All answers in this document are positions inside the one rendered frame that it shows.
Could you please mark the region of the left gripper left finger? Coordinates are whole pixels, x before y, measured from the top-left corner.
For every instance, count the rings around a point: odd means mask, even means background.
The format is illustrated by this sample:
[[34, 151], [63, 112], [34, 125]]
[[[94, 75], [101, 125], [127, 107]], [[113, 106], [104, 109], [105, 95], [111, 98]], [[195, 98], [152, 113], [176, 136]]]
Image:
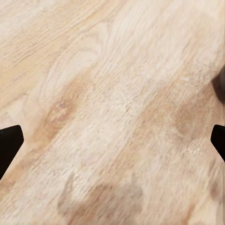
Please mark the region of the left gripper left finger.
[[0, 180], [23, 143], [24, 137], [20, 125], [0, 130]]

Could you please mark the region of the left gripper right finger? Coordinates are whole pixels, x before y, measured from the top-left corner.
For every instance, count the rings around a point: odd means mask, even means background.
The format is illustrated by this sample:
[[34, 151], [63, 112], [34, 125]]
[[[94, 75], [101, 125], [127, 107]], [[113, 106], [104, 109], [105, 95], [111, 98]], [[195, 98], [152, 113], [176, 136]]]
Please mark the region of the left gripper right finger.
[[225, 161], [225, 126], [214, 125], [211, 134], [211, 143]]

